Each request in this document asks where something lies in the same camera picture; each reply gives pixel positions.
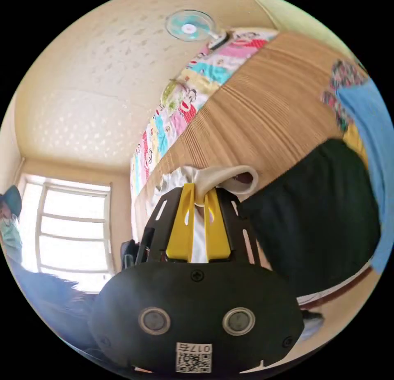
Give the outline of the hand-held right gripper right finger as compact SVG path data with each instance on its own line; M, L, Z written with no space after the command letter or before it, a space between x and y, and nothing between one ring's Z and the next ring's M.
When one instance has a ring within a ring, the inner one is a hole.
M208 262L228 260L231 249L216 188L204 196L204 228Z

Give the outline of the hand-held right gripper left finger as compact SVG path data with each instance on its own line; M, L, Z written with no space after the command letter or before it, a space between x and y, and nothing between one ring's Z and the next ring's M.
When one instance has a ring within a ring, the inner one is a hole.
M191 262L194 237L195 185L183 186L166 248L169 260Z

